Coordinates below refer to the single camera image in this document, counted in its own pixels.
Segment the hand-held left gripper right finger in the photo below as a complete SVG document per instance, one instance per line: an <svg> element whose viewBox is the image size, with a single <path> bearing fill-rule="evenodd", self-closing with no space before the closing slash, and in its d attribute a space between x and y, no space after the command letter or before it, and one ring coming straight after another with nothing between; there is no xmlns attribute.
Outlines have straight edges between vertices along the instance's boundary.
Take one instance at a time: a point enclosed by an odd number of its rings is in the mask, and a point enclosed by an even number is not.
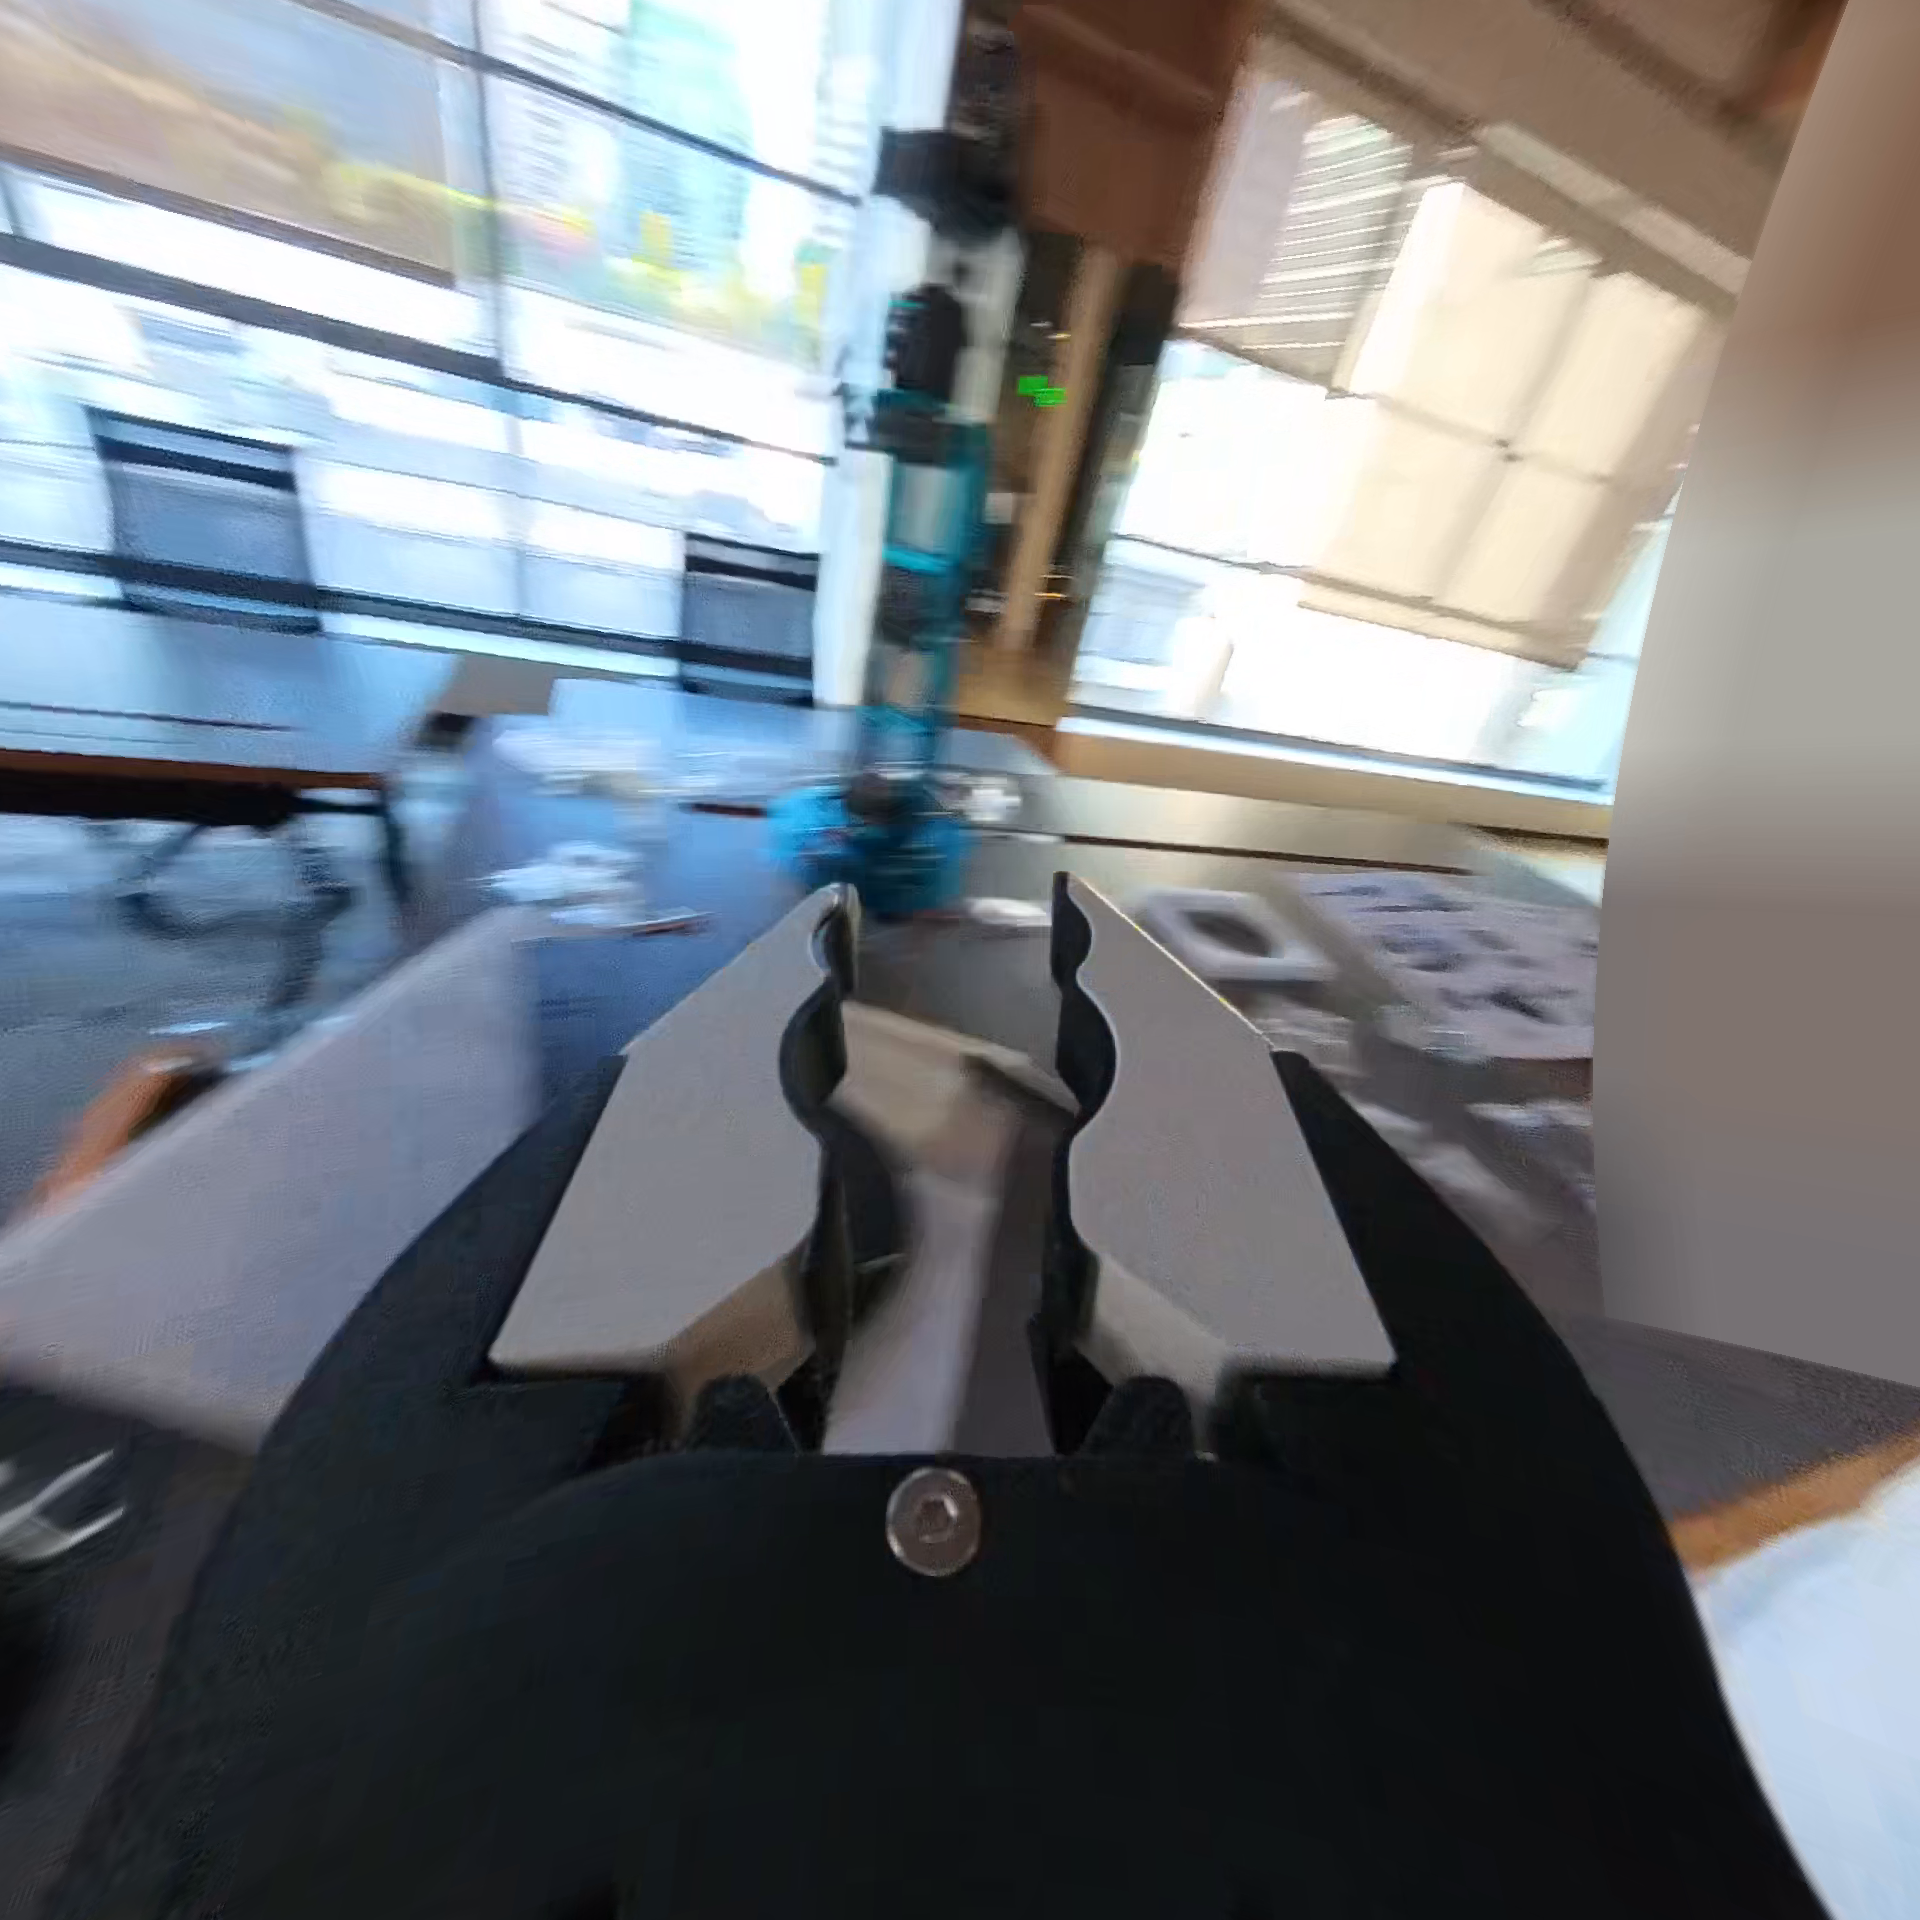
<svg viewBox="0 0 1920 1920"><path fill-rule="evenodd" d="M1396 1342L1260 1032L1091 880L1052 879L1045 1316L1098 1379L1378 1380Z"/></svg>

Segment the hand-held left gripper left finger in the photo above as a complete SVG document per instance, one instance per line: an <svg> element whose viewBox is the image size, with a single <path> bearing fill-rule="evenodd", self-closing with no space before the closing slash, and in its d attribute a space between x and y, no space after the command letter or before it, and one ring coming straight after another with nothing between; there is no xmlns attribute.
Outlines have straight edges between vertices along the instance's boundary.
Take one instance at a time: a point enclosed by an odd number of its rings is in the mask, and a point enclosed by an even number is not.
<svg viewBox="0 0 1920 1920"><path fill-rule="evenodd" d="M846 1077L859 897L828 885L648 1026L488 1353L525 1379L783 1384L854 1332Z"/></svg>

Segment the robot arm instruction manual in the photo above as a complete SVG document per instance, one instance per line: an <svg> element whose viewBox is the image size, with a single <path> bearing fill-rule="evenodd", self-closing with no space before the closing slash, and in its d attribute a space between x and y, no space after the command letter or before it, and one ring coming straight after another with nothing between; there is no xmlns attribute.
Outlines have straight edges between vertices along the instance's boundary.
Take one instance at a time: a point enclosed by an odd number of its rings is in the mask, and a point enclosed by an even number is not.
<svg viewBox="0 0 1920 1920"><path fill-rule="evenodd" d="M1595 1059L1600 932L1592 905L1518 901L1391 867L1303 875L1297 892L1440 1047L1518 1065Z"/></svg>

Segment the dark desk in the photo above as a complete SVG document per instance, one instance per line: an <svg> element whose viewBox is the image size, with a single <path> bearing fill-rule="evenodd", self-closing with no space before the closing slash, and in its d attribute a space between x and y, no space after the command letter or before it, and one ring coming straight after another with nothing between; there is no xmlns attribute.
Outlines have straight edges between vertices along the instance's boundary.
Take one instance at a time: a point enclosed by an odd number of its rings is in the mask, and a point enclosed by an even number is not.
<svg viewBox="0 0 1920 1920"><path fill-rule="evenodd" d="M708 914L700 932L536 932L536 1113L637 1038L732 953L770 926L792 889L759 852L756 824L682 816L662 880L670 905ZM885 1013L994 1040L1052 1069L1057 994L1042 932L905 926L861 932L859 992ZM1735 1564L1791 1530L1843 1518L1917 1469L1917 1391L1812 1362L1612 1324L1598 1316L1595 1225L1553 1170L1558 1136L1486 1127L1471 1069L1399 1040L1356 953L1319 990L1231 990L1279 1051L1312 1059L1418 1173L1549 1305L1587 1380L1669 1515L1693 1571ZM1029 1357L1045 1149L1062 1113L1017 1119L991 1243L991 1298L956 1439L1037 1454L1042 1387Z"/></svg>

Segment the grey foam sheet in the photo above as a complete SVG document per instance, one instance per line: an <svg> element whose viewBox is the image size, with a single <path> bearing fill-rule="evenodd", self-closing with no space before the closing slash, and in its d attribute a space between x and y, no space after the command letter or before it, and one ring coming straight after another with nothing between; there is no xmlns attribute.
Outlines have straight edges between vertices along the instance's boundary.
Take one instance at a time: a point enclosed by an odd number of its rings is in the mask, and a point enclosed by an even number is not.
<svg viewBox="0 0 1920 1920"><path fill-rule="evenodd" d="M907 1259L830 1454L956 1446L1026 1055L861 1001L837 1107L905 1159ZM352 1305L536 1116L536 922L488 912L5 1226L5 1384L256 1454Z"/></svg>

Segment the large glass window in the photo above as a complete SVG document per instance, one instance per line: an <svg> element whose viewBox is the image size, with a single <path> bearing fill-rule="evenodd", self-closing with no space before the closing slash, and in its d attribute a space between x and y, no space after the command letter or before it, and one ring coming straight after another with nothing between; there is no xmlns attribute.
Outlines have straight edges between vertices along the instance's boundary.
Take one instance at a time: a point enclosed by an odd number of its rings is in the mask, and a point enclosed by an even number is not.
<svg viewBox="0 0 1920 1920"><path fill-rule="evenodd" d="M85 424L298 458L319 595L618 649L857 503L889 2L5 2L5 577L123 596Z"/></svg>

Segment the wooden pillar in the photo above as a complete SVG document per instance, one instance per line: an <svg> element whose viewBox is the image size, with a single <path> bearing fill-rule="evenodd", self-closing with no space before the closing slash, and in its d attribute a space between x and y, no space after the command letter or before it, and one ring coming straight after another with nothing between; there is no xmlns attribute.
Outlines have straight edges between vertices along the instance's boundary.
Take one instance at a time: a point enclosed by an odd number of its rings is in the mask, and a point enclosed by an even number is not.
<svg viewBox="0 0 1920 1920"><path fill-rule="evenodd" d="M1029 454L1029 497L1017 525L1017 548L1004 577L1004 609L996 645L1026 657L1037 642L1048 580L1062 544L1069 503L1091 431L1102 374L1107 370L1107 345L1114 333L1114 309L1119 295L1119 255L1080 242L1070 262L1065 309L1052 343L1048 384L1065 394L1042 409Z"/></svg>

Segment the person's white shirt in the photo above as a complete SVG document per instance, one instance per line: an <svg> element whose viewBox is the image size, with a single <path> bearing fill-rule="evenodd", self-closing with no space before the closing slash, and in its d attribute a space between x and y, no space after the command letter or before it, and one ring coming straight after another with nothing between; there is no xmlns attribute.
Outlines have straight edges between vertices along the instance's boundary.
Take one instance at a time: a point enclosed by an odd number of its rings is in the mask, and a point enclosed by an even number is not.
<svg viewBox="0 0 1920 1920"><path fill-rule="evenodd" d="M1762 1783L1831 1917L1917 1917L1917 1469L1693 1579Z"/></svg>

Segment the beige roller blind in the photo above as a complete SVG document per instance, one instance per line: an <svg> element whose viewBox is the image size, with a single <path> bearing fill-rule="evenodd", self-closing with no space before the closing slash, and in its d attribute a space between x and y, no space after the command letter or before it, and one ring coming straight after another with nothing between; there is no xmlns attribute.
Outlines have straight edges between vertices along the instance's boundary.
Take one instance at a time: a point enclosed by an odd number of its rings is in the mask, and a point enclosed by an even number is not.
<svg viewBox="0 0 1920 1920"><path fill-rule="evenodd" d="M1747 262L1563 148L1265 33L1172 335L1319 398L1312 612L1575 669L1683 482Z"/></svg>

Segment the white foam frame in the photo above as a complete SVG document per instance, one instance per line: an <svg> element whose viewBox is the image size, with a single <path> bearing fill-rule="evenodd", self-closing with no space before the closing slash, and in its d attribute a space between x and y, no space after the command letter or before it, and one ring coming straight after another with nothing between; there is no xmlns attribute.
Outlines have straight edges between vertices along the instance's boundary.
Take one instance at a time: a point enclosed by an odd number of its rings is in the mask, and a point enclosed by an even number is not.
<svg viewBox="0 0 1920 1920"><path fill-rule="evenodd" d="M1136 922L1187 969L1225 990L1327 987L1334 961L1285 914L1248 892L1153 889L1136 901Z"/></svg>

